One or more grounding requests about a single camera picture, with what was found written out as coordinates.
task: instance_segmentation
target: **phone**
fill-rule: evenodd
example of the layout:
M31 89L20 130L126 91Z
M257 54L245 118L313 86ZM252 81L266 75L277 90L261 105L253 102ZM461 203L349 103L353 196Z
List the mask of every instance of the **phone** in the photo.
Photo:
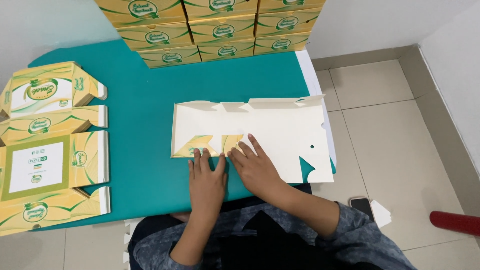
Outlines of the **phone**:
M350 207L362 211L367 214L371 221L375 222L373 217L372 207L370 206L370 201L365 197L357 197L350 199Z

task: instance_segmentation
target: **table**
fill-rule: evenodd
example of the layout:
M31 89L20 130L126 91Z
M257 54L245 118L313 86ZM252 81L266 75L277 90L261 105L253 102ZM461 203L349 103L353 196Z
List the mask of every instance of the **table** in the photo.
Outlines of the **table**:
M174 103L247 102L249 98L321 93L306 50L148 69L122 40L114 40L57 49L40 56L29 67L62 61L76 61L108 87L108 98L94 99L90 105L108 106L110 182L88 186L85 191L91 193L100 186L110 186L112 212L41 230L189 210L187 161L170 158ZM324 115L330 156L336 164L325 107ZM251 196L230 162L227 170L226 200ZM304 179L309 172L302 167Z

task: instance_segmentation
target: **floor tile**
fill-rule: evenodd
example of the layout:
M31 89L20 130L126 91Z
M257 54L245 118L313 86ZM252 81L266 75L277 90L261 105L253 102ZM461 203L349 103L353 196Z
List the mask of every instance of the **floor tile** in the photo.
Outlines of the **floor tile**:
M324 100L327 111L339 110L340 103L338 103L338 98L336 97L330 72L328 70L320 70L316 73L322 94L325 94Z
M65 269L124 270L123 236L128 232L124 221L108 222L67 229Z
M347 126L342 111L328 113L332 127L333 141L336 153L336 173L333 183L311 183L312 193L332 201L348 205L352 197L368 197L363 184L360 168L348 135Z
M61 270L65 229L14 233L0 237L1 270Z
M414 100L343 110L370 199L392 213L382 228L402 249L466 238L433 227L433 210L463 213Z
M474 238L415 248L404 253L421 270L476 270L480 266L480 249Z
M413 99L398 60L330 70L342 109Z

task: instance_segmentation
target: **white paper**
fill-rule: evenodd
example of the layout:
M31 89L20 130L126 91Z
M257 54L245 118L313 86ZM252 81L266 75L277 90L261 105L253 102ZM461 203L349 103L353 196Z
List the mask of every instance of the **white paper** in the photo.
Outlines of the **white paper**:
M322 98L252 98L248 103L192 101L175 105L173 155L196 135L213 135L209 145L221 151L222 135L251 133L287 183L302 183L302 157L315 170L309 183L333 182L326 139Z
M375 222L377 222L379 228L392 222L392 218L390 217L391 213L376 200L373 200L370 205L372 207L373 216L375 217Z
M62 182L63 142L14 151L9 192Z

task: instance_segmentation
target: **gray patterned shirt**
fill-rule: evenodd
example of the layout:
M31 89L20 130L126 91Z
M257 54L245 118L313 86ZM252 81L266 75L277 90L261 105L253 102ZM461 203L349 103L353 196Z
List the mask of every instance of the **gray patterned shirt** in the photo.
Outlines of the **gray patterned shirt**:
M197 270L212 266L221 269L218 237L229 235L256 235L256 231L242 230L243 226L260 210L272 217L287 233L297 233L308 244L335 250L335 257L355 264L369 262L382 269L416 269L400 248L383 235L377 224L364 213L341 203L340 220L336 231L328 238L321 238L300 219L264 203L243 209L221 213L205 246L203 259L194 266L181 265L170 252L180 239L185 223L167 228L142 239L133 250L133 257L143 270Z

